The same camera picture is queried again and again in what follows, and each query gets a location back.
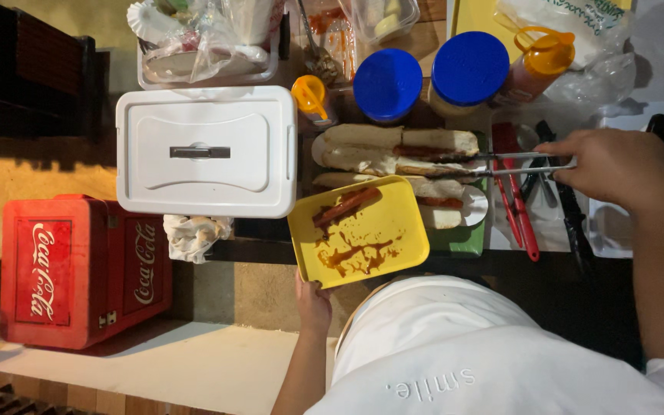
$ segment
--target coca-cola cooler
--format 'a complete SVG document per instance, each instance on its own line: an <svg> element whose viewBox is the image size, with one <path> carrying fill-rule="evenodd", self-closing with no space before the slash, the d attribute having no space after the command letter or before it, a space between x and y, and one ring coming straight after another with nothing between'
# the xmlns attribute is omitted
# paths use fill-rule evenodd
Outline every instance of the coca-cola cooler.
<svg viewBox="0 0 664 415"><path fill-rule="evenodd" d="M0 331L84 349L171 306L161 215L86 195L5 205Z"/></svg>

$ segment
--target orange lid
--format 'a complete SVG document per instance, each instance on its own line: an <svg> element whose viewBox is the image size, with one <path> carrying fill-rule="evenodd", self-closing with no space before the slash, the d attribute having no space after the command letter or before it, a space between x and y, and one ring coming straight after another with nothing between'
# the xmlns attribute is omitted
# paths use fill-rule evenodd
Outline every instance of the orange lid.
<svg viewBox="0 0 664 415"><path fill-rule="evenodd" d="M327 87L322 80L314 75L304 75L294 82L290 94L296 99L296 105L307 114L319 114L327 119L327 111L322 103L327 96Z"/></svg>
<svg viewBox="0 0 664 415"><path fill-rule="evenodd" d="M529 48L519 42L524 32L542 32L545 36L537 39ZM557 32L547 27L527 26L514 36L514 43L524 52L524 68L535 76L560 75L570 67L576 57L573 42L576 35L570 32Z"/></svg>

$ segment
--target blue lid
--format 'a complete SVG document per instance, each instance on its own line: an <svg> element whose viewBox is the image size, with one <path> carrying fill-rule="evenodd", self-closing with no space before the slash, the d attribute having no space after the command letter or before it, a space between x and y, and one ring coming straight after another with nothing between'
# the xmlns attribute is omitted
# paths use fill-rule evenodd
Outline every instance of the blue lid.
<svg viewBox="0 0 664 415"><path fill-rule="evenodd" d="M353 95L361 111L374 121L406 115L422 90L422 69L410 53L383 49L365 58L353 80Z"/></svg>
<svg viewBox="0 0 664 415"><path fill-rule="evenodd" d="M506 80L506 46L485 32L465 32L450 38L432 63L432 89L444 101L474 106L489 99Z"/></svg>

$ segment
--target hand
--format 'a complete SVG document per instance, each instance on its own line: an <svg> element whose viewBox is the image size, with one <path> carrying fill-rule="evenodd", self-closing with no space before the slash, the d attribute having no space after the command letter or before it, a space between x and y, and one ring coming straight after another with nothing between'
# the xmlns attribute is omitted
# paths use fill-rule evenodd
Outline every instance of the hand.
<svg viewBox="0 0 664 415"><path fill-rule="evenodd" d="M664 143L655 134L608 128L574 131L535 151L576 156L576 168L553 175L592 199L630 212L664 206Z"/></svg>
<svg viewBox="0 0 664 415"><path fill-rule="evenodd" d="M296 305L301 316L301 332L327 336L332 322L332 289L319 289L318 281L304 282L296 269Z"/></svg>

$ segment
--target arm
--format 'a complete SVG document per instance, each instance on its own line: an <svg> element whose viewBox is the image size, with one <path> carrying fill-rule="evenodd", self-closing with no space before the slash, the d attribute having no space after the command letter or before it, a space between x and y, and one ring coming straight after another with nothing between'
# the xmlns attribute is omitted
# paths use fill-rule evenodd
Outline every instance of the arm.
<svg viewBox="0 0 664 415"><path fill-rule="evenodd" d="M301 330L271 415L302 415L325 395L327 332L332 321L330 291L303 282L296 271L296 302Z"/></svg>
<svg viewBox="0 0 664 415"><path fill-rule="evenodd" d="M604 129L576 131L536 150L576 156L577 167L556 172L555 179L632 216L642 345L648 357L664 358L664 144L654 134Z"/></svg>

